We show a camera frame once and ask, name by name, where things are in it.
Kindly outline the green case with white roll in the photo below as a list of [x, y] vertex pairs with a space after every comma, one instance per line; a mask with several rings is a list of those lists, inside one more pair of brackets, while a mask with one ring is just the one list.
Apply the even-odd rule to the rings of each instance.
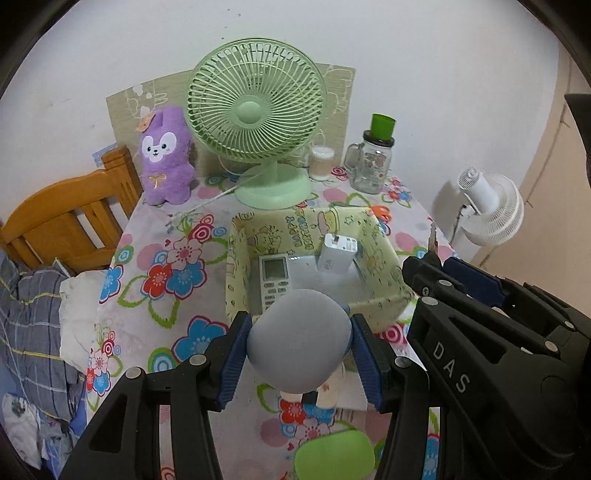
[[359, 430], [308, 441], [298, 448], [294, 471], [301, 480], [366, 479], [375, 467], [374, 447]]

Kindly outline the purple plush toy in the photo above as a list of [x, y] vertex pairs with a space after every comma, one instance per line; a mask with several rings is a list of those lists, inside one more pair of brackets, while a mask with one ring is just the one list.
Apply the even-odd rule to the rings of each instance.
[[189, 161], [192, 135], [183, 108], [170, 105], [154, 110], [141, 119], [137, 131], [141, 133], [138, 154], [146, 203], [185, 203], [190, 198], [194, 167]]

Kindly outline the glass mason jar mug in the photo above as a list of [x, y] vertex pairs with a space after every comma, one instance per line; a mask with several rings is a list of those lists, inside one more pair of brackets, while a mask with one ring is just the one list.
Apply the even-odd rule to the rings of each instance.
[[371, 195], [379, 194], [386, 182], [393, 157], [394, 139], [380, 140], [370, 130], [363, 141], [349, 145], [342, 166], [353, 189]]

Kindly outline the white standing fan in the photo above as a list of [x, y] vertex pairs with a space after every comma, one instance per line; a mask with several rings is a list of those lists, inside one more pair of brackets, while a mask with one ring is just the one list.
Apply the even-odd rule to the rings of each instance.
[[500, 246], [518, 233], [525, 207], [511, 179], [470, 167], [459, 175], [457, 187], [463, 204], [450, 243], [461, 258], [470, 260], [482, 248]]

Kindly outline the green plastic cup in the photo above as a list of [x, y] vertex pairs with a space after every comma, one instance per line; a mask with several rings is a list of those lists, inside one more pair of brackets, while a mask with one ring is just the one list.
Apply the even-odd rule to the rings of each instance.
[[370, 122], [370, 135], [376, 140], [389, 142], [393, 139], [394, 126], [396, 126], [394, 118], [374, 113]]

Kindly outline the white pillow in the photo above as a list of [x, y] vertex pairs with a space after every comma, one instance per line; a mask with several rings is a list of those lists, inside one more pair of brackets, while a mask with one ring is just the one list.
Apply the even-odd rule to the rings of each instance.
[[84, 373], [98, 322], [99, 296], [105, 270], [90, 270], [67, 278], [60, 284], [59, 355], [68, 365]]

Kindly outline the yellow patterned storage box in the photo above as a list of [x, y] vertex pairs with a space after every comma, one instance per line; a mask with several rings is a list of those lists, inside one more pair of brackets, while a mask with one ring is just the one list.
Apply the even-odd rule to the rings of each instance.
[[412, 301], [402, 263], [368, 207], [239, 213], [231, 219], [225, 315], [263, 313], [259, 259], [283, 259], [290, 288], [318, 289], [349, 314], [362, 314], [375, 333], [388, 330]]

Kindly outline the cotton swab container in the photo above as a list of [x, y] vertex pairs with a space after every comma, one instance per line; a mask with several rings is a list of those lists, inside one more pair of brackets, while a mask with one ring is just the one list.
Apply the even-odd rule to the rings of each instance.
[[314, 146], [311, 148], [310, 165], [308, 174], [312, 179], [322, 181], [328, 179], [332, 173], [335, 150], [328, 146]]

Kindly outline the white power adapter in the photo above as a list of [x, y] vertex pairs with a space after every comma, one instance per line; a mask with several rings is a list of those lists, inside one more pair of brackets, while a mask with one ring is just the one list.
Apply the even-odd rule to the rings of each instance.
[[359, 242], [353, 237], [325, 234], [320, 257], [318, 257], [318, 270], [335, 275], [346, 274], [353, 264], [358, 249]]

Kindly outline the white air conditioner remote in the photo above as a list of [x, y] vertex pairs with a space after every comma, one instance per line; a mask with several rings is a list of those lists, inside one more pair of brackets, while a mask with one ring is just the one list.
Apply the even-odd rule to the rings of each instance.
[[263, 312], [276, 300], [293, 289], [287, 254], [273, 254], [259, 257], [260, 299]]

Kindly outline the green desk fan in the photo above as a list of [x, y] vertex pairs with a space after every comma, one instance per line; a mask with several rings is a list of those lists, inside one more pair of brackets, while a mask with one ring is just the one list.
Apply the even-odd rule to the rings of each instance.
[[325, 80], [308, 55], [279, 40], [245, 38], [195, 66], [184, 116], [205, 148], [249, 167], [235, 191], [240, 203], [280, 210], [311, 193], [308, 174], [284, 160], [315, 137], [325, 100]]

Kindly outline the wooden chair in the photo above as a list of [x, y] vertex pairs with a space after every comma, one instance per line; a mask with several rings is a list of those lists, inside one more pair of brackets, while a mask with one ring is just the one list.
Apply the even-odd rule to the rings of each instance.
[[1, 248], [35, 269], [55, 259], [76, 273], [106, 268], [122, 236], [108, 201], [129, 218], [142, 187], [125, 146], [102, 155], [103, 167], [54, 183], [24, 200], [1, 225]]

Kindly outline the plaid blue bedding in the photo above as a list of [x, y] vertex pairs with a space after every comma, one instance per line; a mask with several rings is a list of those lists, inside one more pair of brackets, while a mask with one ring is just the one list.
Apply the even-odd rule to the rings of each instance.
[[20, 459], [58, 477], [85, 418], [85, 376], [60, 356], [54, 267], [30, 269], [1, 254], [1, 426]]

